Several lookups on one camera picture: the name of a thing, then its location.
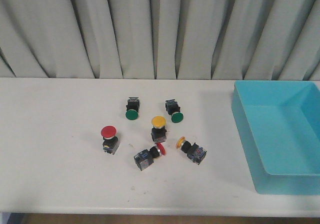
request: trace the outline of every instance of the green push button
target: green push button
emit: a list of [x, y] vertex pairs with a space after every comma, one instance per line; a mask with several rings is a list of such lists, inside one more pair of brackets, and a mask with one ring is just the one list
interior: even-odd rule
[[173, 123], [179, 123], [184, 119], [184, 115], [181, 112], [175, 112], [171, 116], [171, 121]]
[[127, 110], [125, 113], [125, 117], [128, 118], [129, 120], [135, 120], [138, 118], [138, 112], [133, 109]]

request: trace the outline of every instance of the white table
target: white table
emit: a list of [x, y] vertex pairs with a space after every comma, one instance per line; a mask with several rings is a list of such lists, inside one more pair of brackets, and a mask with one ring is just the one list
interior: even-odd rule
[[[320, 196], [255, 191], [231, 111], [233, 81], [0, 78], [0, 212], [320, 217]], [[129, 96], [139, 118], [125, 117]], [[172, 123], [165, 100], [184, 113]], [[167, 119], [166, 156], [140, 171], [151, 119]], [[115, 155], [100, 131], [117, 128]], [[176, 141], [207, 150], [192, 163]]]

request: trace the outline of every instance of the blue plastic tray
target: blue plastic tray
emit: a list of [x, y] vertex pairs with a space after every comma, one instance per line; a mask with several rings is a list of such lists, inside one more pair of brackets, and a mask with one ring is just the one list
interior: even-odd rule
[[310, 81], [236, 81], [232, 112], [260, 194], [320, 195], [320, 92]]

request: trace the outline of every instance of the curtain fold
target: curtain fold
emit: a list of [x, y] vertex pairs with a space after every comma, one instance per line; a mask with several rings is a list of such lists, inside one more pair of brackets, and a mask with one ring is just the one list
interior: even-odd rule
[[320, 0], [0, 0], [0, 77], [320, 80]]

